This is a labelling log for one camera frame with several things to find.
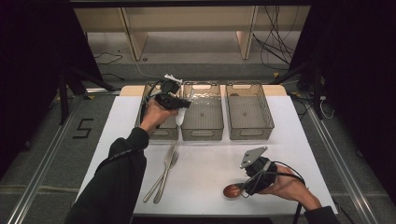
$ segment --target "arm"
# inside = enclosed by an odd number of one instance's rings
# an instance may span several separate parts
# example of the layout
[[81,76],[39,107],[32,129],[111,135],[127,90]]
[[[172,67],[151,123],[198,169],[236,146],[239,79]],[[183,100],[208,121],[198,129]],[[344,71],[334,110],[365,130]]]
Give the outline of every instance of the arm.
[[149,134],[176,113],[150,100],[140,127],[133,128],[128,138],[117,139],[111,145],[108,157],[131,148],[134,153],[99,169],[78,197],[64,223],[130,223],[146,171],[143,149],[149,145]]
[[[277,165],[277,171],[293,175],[293,171],[288,167]],[[306,210],[304,214],[309,224],[340,223],[330,206],[322,207],[319,199],[300,180],[293,177],[279,175],[273,185],[263,189],[259,194],[274,194],[286,200],[299,202]]]

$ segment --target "gray floor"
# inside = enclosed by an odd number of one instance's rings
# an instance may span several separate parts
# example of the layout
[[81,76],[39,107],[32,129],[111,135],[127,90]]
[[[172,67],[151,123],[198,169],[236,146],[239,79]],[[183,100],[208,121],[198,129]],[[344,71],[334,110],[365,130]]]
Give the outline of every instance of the gray floor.
[[[267,33],[262,32],[256,35],[264,39]],[[291,33],[286,39],[287,44],[293,48],[298,37],[298,32]],[[266,52],[262,54],[261,59],[261,47],[255,41],[252,43],[249,59],[242,60],[234,33],[231,32],[150,33],[142,60],[138,62],[140,71],[132,61],[123,34],[88,34],[88,38],[94,55],[109,52],[122,56],[114,63],[99,64],[103,74],[111,73],[124,78],[121,80],[111,75],[104,75],[105,82],[115,87],[143,84],[147,80],[152,80],[141,73],[155,77],[172,74],[186,80],[238,79],[260,80],[262,83],[267,83],[274,80],[274,72],[283,74],[285,71],[268,68],[262,64],[262,60],[269,66],[287,68],[287,65],[280,63],[278,59],[270,55],[267,57]],[[117,58],[119,56],[103,55],[97,58],[97,62],[107,63]],[[298,80],[298,77],[293,77],[284,84],[287,91],[297,91],[295,80]],[[87,88],[98,88],[91,83],[85,83],[85,85]],[[76,107],[64,140],[27,210],[23,223],[63,223],[68,209],[76,199],[79,186],[106,123],[108,112],[116,97],[114,94],[92,93],[90,95],[92,95],[91,98],[85,97]],[[305,107],[297,101],[294,103],[296,112],[303,114]],[[324,107],[326,111],[332,110],[328,105]],[[47,116],[31,139],[31,148],[20,153],[0,181],[0,223],[7,222],[42,158],[46,155],[51,140],[59,129],[60,115],[60,102],[55,98]],[[363,223],[359,210],[338,174],[311,115],[306,113],[300,115],[300,118],[331,195],[355,223]],[[82,136],[86,133],[78,131],[78,125],[82,119],[91,119],[83,123],[83,127],[90,128],[91,132],[87,138],[76,139],[74,136]],[[343,122],[334,116],[332,119],[324,119],[323,123],[372,208],[378,223],[395,223],[395,205],[376,180],[364,158],[356,153],[357,148]],[[341,223],[350,223],[341,211],[339,211],[338,218]],[[292,218],[274,217],[272,220],[274,223],[291,223]],[[304,217],[300,218],[299,223],[306,223]]]

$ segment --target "black backdrop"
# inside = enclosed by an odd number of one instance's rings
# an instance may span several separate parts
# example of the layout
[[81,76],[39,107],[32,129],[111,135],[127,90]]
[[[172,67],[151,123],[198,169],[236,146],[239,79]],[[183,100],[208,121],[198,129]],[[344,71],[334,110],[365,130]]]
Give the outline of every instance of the black backdrop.
[[[325,43],[330,48],[320,55],[318,64],[325,78],[319,94],[327,94],[396,204],[396,5],[391,0],[348,0],[338,6],[343,6],[339,22]],[[309,14],[323,20],[309,20],[304,26],[290,68],[311,57],[312,46],[329,27],[336,10],[311,7]],[[314,83],[314,73],[303,73],[299,87],[306,91]]]
[[69,66],[102,80],[72,8],[0,1],[0,178],[44,118],[59,75],[72,76]]

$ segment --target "wrist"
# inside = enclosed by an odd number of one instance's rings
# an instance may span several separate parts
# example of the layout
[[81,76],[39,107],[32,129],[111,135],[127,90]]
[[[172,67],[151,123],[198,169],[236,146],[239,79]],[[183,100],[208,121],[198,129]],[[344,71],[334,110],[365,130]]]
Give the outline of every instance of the wrist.
[[155,130],[155,125],[151,124],[150,122],[143,120],[140,124],[139,128],[145,130],[148,134],[151,134]]
[[305,208],[306,211],[314,210],[321,207],[319,199],[308,189],[302,194],[297,201]]

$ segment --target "knife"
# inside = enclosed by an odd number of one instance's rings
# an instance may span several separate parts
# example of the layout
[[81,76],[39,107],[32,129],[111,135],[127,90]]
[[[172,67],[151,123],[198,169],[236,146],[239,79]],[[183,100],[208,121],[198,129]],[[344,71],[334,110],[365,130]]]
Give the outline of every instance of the knife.
[[173,154],[175,153],[175,145],[176,141],[173,141],[171,147],[165,156],[165,171],[163,172],[163,182],[161,182],[160,188],[158,189],[157,194],[155,195],[154,202],[158,203],[163,196],[163,188],[165,187],[166,177],[168,177],[169,168],[171,166],[171,161]]

